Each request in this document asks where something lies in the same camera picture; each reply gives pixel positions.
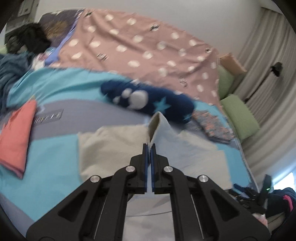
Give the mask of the grey long sleeve shirt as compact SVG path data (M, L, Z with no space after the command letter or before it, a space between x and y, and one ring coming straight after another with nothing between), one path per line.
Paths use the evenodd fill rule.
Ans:
M79 169L82 180L93 175L112 176L142 153L143 144L155 145L159 155L190 177L210 177L222 189L232 185L223 151L196 134L171 125L162 114L123 122L104 122L78 133ZM149 189L127 205L124 240L174 240L170 197Z

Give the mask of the black clothes pile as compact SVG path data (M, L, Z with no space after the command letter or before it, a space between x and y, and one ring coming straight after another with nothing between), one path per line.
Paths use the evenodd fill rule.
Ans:
M22 50L40 54L51 46L42 26L39 23L29 23L15 30L6 43L7 52L18 54Z

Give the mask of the near green pillow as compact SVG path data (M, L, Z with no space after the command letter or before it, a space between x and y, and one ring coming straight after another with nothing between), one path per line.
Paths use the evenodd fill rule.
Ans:
M238 96L231 94L222 99L221 104L241 143L260 130L252 112Z

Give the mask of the green pillow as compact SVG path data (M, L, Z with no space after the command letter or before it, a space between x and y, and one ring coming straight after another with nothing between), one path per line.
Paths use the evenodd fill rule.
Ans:
M218 92L220 99L224 99L228 94L229 90L234 82L235 77L222 65L218 65L219 82Z
M260 130L252 112L238 96L231 94L222 99L221 104L241 143Z

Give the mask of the folded floral patterned garment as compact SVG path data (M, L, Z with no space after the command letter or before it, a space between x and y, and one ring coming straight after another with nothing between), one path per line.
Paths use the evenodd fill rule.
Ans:
M234 139L232 130L225 127L218 116L212 115L208 111L194 111L192 119L211 140L229 144Z

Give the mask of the beige curtain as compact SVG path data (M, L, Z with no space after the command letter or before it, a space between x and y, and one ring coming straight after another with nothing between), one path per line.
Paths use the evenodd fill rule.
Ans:
M242 143L251 172L261 183L295 168L295 32L286 17L262 8L238 57L247 75L235 90L260 130Z

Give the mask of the far green pillow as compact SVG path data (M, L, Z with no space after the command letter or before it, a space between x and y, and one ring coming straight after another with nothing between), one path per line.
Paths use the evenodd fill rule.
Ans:
M218 92L220 99L224 99L228 94L229 90L234 82L235 77L222 65L218 65L219 82Z

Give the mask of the folded pink garment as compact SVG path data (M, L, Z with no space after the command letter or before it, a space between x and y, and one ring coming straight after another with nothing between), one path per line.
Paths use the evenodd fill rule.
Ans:
M12 112L1 129L1 165L22 179L37 102L27 101Z

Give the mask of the blue patterned bed cover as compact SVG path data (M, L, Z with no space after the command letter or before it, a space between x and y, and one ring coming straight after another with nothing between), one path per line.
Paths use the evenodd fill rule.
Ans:
M39 108L23 178L1 168L1 206L22 235L81 184L78 133L148 124L148 115L106 101L100 86L108 80L124 77L79 68L43 68L27 72L10 89L9 107L18 108L33 97Z

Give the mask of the navy star plush garment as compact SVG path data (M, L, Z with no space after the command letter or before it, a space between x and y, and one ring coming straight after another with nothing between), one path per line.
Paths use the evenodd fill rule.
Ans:
M186 124L195 106L185 94L146 84L109 80L100 90L106 98L123 108L153 116L160 112L168 121Z

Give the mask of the tan pillow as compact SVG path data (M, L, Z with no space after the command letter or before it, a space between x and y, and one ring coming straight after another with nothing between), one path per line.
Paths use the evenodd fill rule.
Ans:
M220 57L220 64L234 76L247 72L232 53Z

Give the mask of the pink polka dot sheet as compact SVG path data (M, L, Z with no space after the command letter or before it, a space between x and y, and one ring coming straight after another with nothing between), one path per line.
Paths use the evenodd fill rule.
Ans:
M220 106L217 50L138 14L85 9L52 66L116 73Z

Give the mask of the dark blue fleece blanket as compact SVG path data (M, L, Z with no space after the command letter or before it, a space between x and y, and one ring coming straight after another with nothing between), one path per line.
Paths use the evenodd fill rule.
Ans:
M30 67L34 54L24 52L21 54L1 54L1 115L7 112L6 102L11 87Z

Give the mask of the dark patterned pillow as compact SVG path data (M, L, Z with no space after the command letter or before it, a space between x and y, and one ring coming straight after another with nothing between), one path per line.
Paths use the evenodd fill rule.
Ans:
M66 9L46 13L41 16L39 24L43 28L51 47L58 47L72 29L83 9Z

